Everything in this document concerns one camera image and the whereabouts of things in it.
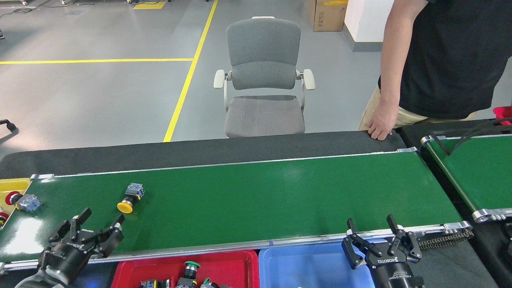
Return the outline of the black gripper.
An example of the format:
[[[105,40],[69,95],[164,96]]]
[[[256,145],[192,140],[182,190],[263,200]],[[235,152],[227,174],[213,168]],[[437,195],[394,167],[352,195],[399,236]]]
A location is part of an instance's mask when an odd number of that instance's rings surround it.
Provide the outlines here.
[[[380,257],[380,250],[377,246],[358,235],[352,218],[347,220],[351,233],[347,231],[347,235],[342,242],[342,249],[349,266],[351,269],[356,269],[358,265],[363,263],[363,257],[355,253],[352,247],[354,246],[365,255],[367,252],[370,253],[365,257],[365,261],[376,288],[424,288],[424,279],[420,276],[414,276],[407,263],[407,260],[417,262],[422,259],[415,233],[399,228],[391,214],[387,216],[386,221],[394,237],[389,243],[388,255]],[[400,247],[404,248],[405,255],[397,254]]]
[[[119,214],[112,224],[99,232],[99,242],[95,240],[84,243],[73,242],[78,239],[82,224],[91,214],[91,209],[85,208],[71,220],[60,222],[50,233],[49,246],[43,250],[38,260],[38,269],[44,277],[53,282],[71,283],[84,269],[93,254],[100,254],[106,258],[119,246],[123,240],[121,225],[125,220],[124,214]],[[73,241],[64,240],[66,236]]]

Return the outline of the person's right hand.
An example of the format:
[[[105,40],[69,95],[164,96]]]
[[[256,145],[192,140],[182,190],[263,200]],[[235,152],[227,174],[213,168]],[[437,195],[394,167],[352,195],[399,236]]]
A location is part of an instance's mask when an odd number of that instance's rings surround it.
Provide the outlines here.
[[[372,115],[369,119],[368,133],[372,139],[383,141],[391,134],[397,122],[399,102],[395,100],[373,101],[370,107]]]

